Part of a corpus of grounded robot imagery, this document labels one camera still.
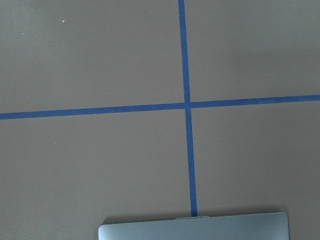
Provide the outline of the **grey closed laptop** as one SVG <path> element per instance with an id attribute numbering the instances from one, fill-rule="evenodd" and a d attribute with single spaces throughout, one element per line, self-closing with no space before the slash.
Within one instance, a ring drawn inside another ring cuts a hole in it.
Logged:
<path id="1" fill-rule="evenodd" d="M 100 240 L 288 240 L 284 212 L 104 224 Z"/>

